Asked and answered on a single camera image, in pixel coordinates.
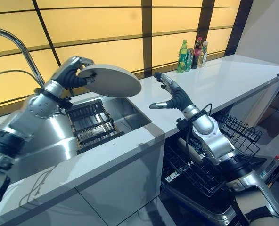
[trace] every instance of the plastic bottle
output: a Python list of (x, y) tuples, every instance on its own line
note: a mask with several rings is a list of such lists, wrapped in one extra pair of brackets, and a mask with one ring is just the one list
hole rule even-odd
[(194, 50), (192, 48), (189, 48), (187, 53), (186, 64), (185, 64), (185, 72), (188, 72), (191, 69), (193, 54), (194, 54)]
[(185, 70), (185, 63), (186, 63), (187, 53), (188, 53), (187, 40), (184, 39), (182, 41), (182, 46), (179, 50), (177, 73), (183, 73), (183, 71)]
[(207, 45), (208, 42), (204, 41), (204, 43), (202, 44), (202, 50), (200, 53), (200, 57), (198, 59), (198, 67), (203, 67), (205, 65), (205, 61), (206, 61), (206, 57), (207, 57)]
[(193, 56), (193, 60), (192, 60), (192, 66), (191, 69), (196, 69), (198, 66), (198, 59), (200, 56), (200, 52), (201, 52), (201, 37), (198, 37), (197, 42), (195, 44), (195, 48), (194, 48), (194, 56)]

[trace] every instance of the faucet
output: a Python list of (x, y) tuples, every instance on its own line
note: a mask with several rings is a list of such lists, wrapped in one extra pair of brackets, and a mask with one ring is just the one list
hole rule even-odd
[(9, 40), (11, 40), (13, 43), (15, 43), (18, 48), (21, 50), (23, 56), (25, 57), (28, 65), (30, 66), (33, 74), (36, 76), (37, 82), (41, 85), (41, 87), (44, 85), (44, 80), (39, 73), (39, 70), (37, 66), (35, 65), (35, 62), (33, 61), (30, 53), (28, 52), (26, 46), (22, 43), (22, 41), (17, 38), (15, 35), (11, 34), (10, 32), (7, 32), (0, 28), (0, 36), (3, 36)]

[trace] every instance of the backlit panel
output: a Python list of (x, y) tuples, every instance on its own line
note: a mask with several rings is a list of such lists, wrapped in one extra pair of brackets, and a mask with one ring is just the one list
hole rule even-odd
[(238, 8), (241, 0), (215, 0), (214, 7), (235, 7)]
[[(48, 44), (36, 12), (0, 14), (0, 28), (18, 37), (26, 47)], [(0, 36), (0, 52), (12, 49), (18, 47)]]
[(152, 6), (201, 7), (202, 0), (152, 0)]
[(37, 0), (39, 8), (141, 6), (141, 0)]
[(32, 0), (0, 0), (0, 12), (35, 9)]
[(142, 39), (110, 41), (78, 46), (56, 48), (60, 61), (69, 57), (82, 56), (96, 64), (110, 64), (128, 71), (144, 68)]
[(209, 42), (207, 47), (208, 53), (225, 50), (229, 42), (231, 31), (231, 28), (209, 30), (206, 38)]
[(237, 8), (214, 8), (210, 22), (210, 28), (233, 26), (237, 12)]
[[(52, 51), (35, 51), (31, 55), (42, 77), (47, 81), (58, 68)], [(11, 69), (25, 70), (32, 74), (22, 54), (0, 57), (0, 72)], [(26, 73), (0, 74), (0, 102), (32, 94), (36, 87), (39, 85)]]
[(201, 8), (153, 8), (152, 32), (197, 29)]
[(142, 34), (141, 8), (43, 10), (53, 43)]
[(193, 48), (196, 32), (152, 37), (152, 66), (178, 61), (182, 40), (187, 39), (187, 47)]

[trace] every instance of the dish rack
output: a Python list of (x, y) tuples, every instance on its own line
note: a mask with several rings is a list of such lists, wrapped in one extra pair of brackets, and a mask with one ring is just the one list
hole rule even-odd
[(73, 106), (66, 114), (79, 146), (78, 154), (124, 135), (100, 99)]
[[(260, 150), (256, 142), (262, 132), (250, 128), (242, 121), (237, 121), (228, 115), (217, 115), (221, 132), (230, 140), (240, 154), (249, 161)], [(162, 181), (170, 184), (179, 175), (183, 175), (202, 194), (211, 197), (219, 189), (225, 189), (225, 181), (219, 166), (214, 166), (205, 155), (205, 149), (196, 138), (189, 138), (189, 144), (197, 151), (203, 160), (202, 164), (194, 163), (178, 148), (176, 141), (179, 137), (186, 140), (184, 133), (178, 133), (175, 137), (166, 140), (164, 150), (164, 162)]]

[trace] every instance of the white plate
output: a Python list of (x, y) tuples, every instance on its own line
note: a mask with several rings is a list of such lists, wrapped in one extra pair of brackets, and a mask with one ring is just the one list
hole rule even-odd
[(85, 87), (90, 91), (109, 97), (131, 97), (141, 90), (140, 81), (131, 72), (113, 65), (90, 65), (83, 68), (82, 78), (96, 74), (94, 82)]

